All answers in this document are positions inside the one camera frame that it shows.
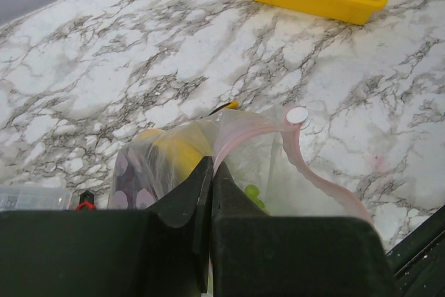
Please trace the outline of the clear zip top bag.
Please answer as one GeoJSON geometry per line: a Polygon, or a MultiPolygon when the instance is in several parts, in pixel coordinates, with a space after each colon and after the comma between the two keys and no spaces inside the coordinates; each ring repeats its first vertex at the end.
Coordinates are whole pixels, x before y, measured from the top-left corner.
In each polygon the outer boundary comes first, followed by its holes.
{"type": "MultiPolygon", "coordinates": [[[[209,157],[215,168],[226,165],[242,192],[248,184],[266,189],[271,216],[352,216],[370,221],[371,215],[356,195],[320,177],[305,163],[300,134],[308,124],[309,113],[303,107],[276,106],[261,113],[222,109],[164,130],[163,135],[195,138],[192,133],[201,131],[211,146],[209,157]]],[[[136,151],[147,183],[161,199],[180,184],[153,141],[133,139],[123,147],[136,151]]]]}

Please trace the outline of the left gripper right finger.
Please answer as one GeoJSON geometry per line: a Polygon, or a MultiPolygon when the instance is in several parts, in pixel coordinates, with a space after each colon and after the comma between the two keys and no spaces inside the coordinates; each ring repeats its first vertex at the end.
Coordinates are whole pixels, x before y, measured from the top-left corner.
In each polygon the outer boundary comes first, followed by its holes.
{"type": "Polygon", "coordinates": [[[351,217],[269,216],[235,185],[213,179],[215,296],[395,296],[377,232],[351,217]]]}

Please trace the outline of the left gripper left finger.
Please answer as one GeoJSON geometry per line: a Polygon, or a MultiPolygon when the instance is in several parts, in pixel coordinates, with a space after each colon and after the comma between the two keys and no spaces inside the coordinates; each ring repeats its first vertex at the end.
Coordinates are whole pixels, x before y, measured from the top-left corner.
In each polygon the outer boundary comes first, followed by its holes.
{"type": "Polygon", "coordinates": [[[200,296],[213,161],[147,209],[5,211],[2,296],[200,296]]]}

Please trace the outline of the purple toy eggplant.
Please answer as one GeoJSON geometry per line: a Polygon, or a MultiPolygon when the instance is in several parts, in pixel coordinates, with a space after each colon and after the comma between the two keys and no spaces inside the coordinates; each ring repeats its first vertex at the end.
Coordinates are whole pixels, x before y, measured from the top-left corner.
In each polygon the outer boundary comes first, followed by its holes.
{"type": "Polygon", "coordinates": [[[117,155],[109,209],[146,209],[159,201],[153,186],[147,183],[143,165],[136,151],[123,147],[117,155]]]}

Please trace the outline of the yellow toy mango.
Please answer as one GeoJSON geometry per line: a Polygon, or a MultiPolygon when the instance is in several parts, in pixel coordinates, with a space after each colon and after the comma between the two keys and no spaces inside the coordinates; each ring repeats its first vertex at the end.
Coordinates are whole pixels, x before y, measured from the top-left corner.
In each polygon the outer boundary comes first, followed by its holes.
{"type": "Polygon", "coordinates": [[[183,182],[201,161],[202,157],[212,155],[209,142],[202,137],[202,132],[193,132],[195,138],[187,138],[180,134],[163,134],[161,129],[146,129],[134,139],[136,141],[154,139],[153,144],[160,149],[175,171],[176,183],[183,182]]]}

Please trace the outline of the green toy grapes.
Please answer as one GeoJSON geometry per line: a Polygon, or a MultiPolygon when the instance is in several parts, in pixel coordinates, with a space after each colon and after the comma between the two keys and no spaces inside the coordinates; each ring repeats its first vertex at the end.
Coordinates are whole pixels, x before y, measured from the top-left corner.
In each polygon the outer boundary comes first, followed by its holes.
{"type": "Polygon", "coordinates": [[[244,194],[246,194],[251,201],[253,201],[258,208],[260,208],[263,212],[270,215],[268,207],[266,206],[266,189],[264,187],[258,187],[255,184],[248,184],[244,188],[244,194]]]}

